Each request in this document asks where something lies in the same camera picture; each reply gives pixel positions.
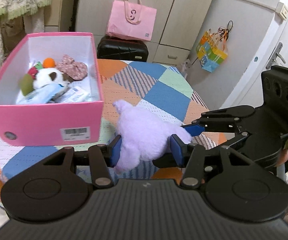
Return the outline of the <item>small white tissue pack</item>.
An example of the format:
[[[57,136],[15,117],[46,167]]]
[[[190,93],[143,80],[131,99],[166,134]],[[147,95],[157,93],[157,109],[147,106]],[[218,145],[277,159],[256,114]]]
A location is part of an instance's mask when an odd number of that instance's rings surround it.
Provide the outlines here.
[[[75,86],[66,91],[63,95],[55,99],[55,103],[84,102],[89,97],[89,93],[79,86]]]

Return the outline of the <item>colourful hanging gift bag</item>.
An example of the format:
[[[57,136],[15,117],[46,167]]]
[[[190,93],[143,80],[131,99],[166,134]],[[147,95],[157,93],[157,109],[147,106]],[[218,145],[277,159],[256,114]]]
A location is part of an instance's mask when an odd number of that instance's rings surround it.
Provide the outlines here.
[[[228,57],[227,41],[233,28],[230,20],[226,27],[219,27],[216,32],[211,29],[205,31],[200,39],[196,54],[203,70],[214,72]]]

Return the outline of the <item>beige wardrobe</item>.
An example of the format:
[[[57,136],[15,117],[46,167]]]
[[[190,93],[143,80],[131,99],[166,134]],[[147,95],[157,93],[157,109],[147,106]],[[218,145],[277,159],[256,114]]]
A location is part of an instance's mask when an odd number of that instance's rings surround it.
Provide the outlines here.
[[[44,11],[48,32],[92,33],[146,43],[148,61],[185,61],[212,0],[51,0]]]

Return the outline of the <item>red strawberry plush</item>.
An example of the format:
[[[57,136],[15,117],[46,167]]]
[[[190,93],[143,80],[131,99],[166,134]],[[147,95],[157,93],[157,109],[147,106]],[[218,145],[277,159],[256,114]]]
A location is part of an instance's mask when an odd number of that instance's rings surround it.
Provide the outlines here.
[[[29,70],[28,70],[28,74],[33,78],[36,79],[36,75],[37,73],[43,69],[43,65],[41,62],[37,62],[35,63]]]

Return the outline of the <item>orange soft ball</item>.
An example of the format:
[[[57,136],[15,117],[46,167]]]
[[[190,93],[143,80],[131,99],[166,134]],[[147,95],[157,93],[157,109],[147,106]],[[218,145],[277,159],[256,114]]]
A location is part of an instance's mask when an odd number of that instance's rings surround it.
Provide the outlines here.
[[[43,68],[54,68],[56,66],[55,60],[51,57],[44,59]]]

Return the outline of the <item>white panda plush toy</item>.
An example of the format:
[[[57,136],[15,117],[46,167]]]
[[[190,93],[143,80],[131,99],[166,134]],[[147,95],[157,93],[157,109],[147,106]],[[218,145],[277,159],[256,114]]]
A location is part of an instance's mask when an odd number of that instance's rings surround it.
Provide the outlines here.
[[[43,68],[36,74],[33,82],[33,88],[39,89],[51,83],[58,83],[61,86],[65,85],[63,74],[56,68]]]

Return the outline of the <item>pink storage box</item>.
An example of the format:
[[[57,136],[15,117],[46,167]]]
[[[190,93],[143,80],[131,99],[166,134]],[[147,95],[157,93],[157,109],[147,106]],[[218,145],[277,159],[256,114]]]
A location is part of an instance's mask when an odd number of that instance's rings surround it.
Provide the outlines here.
[[[66,82],[56,68],[29,69],[48,57],[70,56],[85,73]],[[0,137],[15,146],[96,142],[104,98],[91,33],[26,35],[0,68]]]

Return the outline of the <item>pink tote bag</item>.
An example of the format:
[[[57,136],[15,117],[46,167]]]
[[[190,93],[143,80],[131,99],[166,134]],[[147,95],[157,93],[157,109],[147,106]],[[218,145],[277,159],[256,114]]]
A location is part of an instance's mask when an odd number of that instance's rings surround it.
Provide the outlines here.
[[[157,10],[137,0],[113,1],[105,34],[123,40],[150,41]]]

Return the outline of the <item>black suitcase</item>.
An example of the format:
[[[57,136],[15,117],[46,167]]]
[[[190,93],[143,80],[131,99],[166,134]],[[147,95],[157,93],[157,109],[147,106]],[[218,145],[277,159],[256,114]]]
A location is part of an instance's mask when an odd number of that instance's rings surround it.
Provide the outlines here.
[[[149,51],[144,42],[104,36],[97,46],[97,58],[146,62]]]

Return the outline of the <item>purple plush toy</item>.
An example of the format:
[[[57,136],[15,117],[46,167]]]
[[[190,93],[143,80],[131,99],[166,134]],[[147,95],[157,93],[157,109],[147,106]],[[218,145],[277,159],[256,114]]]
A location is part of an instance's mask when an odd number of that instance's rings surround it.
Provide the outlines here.
[[[119,115],[116,131],[122,138],[116,173],[136,168],[141,161],[153,161],[170,150],[169,139],[177,135],[189,144],[192,136],[182,126],[162,120],[155,113],[125,100],[113,102]]]

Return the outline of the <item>green round soft ball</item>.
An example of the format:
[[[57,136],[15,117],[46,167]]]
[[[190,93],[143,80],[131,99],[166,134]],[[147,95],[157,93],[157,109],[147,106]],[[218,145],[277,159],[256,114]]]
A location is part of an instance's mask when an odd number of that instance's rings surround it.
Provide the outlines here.
[[[23,96],[27,96],[34,89],[34,78],[30,74],[25,74],[20,81],[20,88]]]

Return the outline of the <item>pink floral cloth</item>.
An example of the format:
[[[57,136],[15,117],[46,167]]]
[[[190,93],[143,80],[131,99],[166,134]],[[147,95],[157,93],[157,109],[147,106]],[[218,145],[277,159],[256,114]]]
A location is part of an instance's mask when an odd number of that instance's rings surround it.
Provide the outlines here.
[[[88,67],[86,64],[77,62],[68,55],[64,55],[62,61],[56,63],[56,68],[75,81],[83,80],[88,74]]]

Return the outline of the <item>large blue wet wipes pack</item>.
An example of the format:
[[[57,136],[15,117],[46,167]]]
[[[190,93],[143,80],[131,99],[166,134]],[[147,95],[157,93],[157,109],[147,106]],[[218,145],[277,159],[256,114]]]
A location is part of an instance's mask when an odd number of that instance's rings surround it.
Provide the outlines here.
[[[17,101],[18,105],[39,105],[48,103],[56,94],[61,92],[64,86],[58,83],[51,83],[42,88],[36,89],[21,100]]]

